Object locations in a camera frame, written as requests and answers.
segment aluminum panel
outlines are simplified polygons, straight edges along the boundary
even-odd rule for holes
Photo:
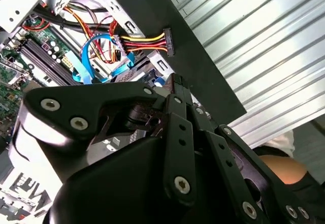
[[[248,113],[251,147],[325,113],[325,0],[172,0]]]

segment mounting hole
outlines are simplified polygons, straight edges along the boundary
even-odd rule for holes
[[[183,131],[186,130],[186,127],[184,127],[182,124],[179,124],[179,128],[182,129]]]
[[[152,91],[149,88],[143,88],[143,91],[145,91],[147,94],[152,94]]]
[[[159,123],[160,123],[160,120],[158,118],[153,118],[149,122],[150,126],[157,126]]]
[[[229,167],[232,167],[233,164],[230,161],[225,161]]]
[[[180,104],[182,103],[182,100],[181,100],[180,98],[178,98],[178,97],[175,97],[174,100],[175,100],[177,103],[180,103]]]
[[[180,143],[180,145],[182,146],[185,146],[186,145],[186,142],[182,139],[179,139],[178,142]]]

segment ram slot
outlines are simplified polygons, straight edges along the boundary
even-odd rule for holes
[[[70,72],[56,63],[34,40],[27,40],[20,52],[59,86],[80,85],[73,80]]]

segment motherboard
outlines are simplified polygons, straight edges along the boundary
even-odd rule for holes
[[[0,137],[6,142],[11,140],[24,94],[38,87],[64,85],[61,78],[71,79],[73,69],[65,56],[70,49],[50,29],[22,29],[16,37],[0,52]],[[48,67],[39,67],[42,62]]]

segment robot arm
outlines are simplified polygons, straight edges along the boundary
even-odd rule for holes
[[[10,157],[53,183],[44,223],[315,223],[231,128],[212,128],[182,77],[167,85],[166,97],[138,82],[25,96]],[[91,144],[135,130],[146,137],[88,166]]]

